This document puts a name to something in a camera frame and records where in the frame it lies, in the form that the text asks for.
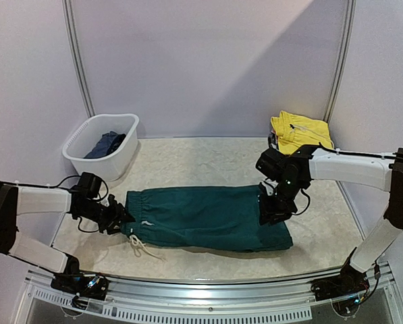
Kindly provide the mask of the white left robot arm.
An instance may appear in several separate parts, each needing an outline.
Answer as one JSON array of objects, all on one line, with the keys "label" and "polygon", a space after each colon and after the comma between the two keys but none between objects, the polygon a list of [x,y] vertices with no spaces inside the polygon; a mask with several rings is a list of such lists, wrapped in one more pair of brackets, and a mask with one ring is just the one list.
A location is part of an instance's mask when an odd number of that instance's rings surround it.
[{"label": "white left robot arm", "polygon": [[70,188],[61,185],[19,184],[0,181],[0,253],[59,274],[71,293],[85,288],[77,258],[20,231],[18,219],[28,215],[69,215],[95,223],[102,234],[118,233],[133,216],[109,192],[100,194],[105,181],[83,173]]}]

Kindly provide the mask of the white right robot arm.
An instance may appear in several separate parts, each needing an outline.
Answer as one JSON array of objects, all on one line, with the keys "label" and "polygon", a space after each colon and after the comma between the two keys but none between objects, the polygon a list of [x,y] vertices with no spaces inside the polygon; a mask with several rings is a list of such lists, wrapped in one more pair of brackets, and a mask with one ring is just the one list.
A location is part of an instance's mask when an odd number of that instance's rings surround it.
[{"label": "white right robot arm", "polygon": [[359,153],[306,144],[291,155],[275,148],[261,153],[256,169],[275,182],[259,197],[262,225],[276,224],[297,214],[296,195],[313,180],[348,182],[389,192],[383,215],[364,241],[352,252],[350,267],[334,280],[339,294],[349,294],[360,283],[360,274],[403,232],[403,148],[395,153]]}]

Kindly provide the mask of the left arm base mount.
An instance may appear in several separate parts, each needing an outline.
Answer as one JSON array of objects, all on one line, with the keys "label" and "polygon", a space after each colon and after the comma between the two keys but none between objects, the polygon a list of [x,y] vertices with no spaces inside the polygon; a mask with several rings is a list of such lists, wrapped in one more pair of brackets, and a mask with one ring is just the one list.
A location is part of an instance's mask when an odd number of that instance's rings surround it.
[{"label": "left arm base mount", "polygon": [[80,270],[79,260],[67,255],[68,260],[62,273],[54,273],[51,288],[71,294],[70,306],[86,310],[90,299],[105,301],[109,280],[102,273]]}]

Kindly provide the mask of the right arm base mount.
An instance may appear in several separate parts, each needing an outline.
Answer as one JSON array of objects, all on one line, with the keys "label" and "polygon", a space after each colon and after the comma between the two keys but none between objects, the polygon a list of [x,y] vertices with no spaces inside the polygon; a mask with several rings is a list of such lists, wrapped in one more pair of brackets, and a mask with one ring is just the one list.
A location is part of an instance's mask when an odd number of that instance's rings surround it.
[{"label": "right arm base mount", "polygon": [[332,300],[331,305],[337,315],[351,317],[374,294],[380,277],[380,267],[374,263],[376,282],[371,288],[366,273],[360,273],[349,264],[345,264],[338,275],[313,280],[311,292],[315,295],[316,301]]}]

